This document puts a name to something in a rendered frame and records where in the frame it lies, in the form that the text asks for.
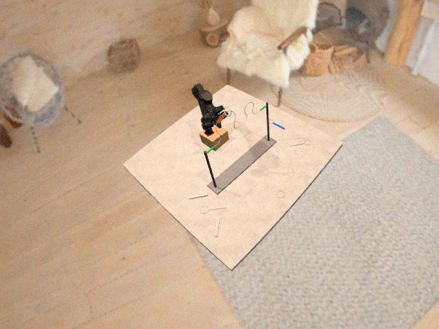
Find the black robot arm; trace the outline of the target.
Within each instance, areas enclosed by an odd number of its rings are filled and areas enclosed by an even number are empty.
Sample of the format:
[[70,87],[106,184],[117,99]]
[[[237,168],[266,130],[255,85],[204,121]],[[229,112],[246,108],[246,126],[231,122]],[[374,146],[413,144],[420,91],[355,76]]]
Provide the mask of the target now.
[[[213,106],[212,94],[210,94],[210,92],[208,92],[208,90],[204,90],[204,88],[201,84],[195,84],[193,86],[193,88],[191,89],[191,91],[192,91],[192,94],[194,95],[194,97],[198,99],[198,103],[200,105],[200,111],[201,111],[202,116],[207,114],[206,108],[209,106]],[[218,114],[220,114],[220,112],[223,111],[223,109],[224,109],[223,106],[216,106],[216,107],[211,109],[211,113],[218,112]],[[209,123],[209,122],[210,122],[210,120],[206,120],[206,123],[203,123],[201,125],[203,130],[205,130],[204,133],[207,136],[214,134],[214,131],[212,130],[212,127],[214,127],[214,124]]]

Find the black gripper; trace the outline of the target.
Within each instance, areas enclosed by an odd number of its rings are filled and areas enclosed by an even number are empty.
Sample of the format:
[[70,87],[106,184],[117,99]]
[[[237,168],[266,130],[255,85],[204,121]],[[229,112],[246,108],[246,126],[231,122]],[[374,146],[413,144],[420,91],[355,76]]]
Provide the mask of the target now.
[[[200,121],[201,121],[201,123],[206,123],[206,120],[210,120],[209,123],[212,123],[214,125],[217,124],[217,127],[221,128],[222,124],[221,123],[219,124],[217,121],[218,121],[219,118],[221,118],[221,115],[224,114],[224,111],[221,112],[221,114],[218,114],[218,112],[216,112],[216,113],[212,112],[211,113],[211,109],[214,108],[214,107],[216,107],[216,106],[209,106],[209,107],[207,107],[206,108],[206,113],[208,113],[208,114],[203,115],[202,118],[200,119]],[[214,115],[212,115],[212,114],[214,114]]]

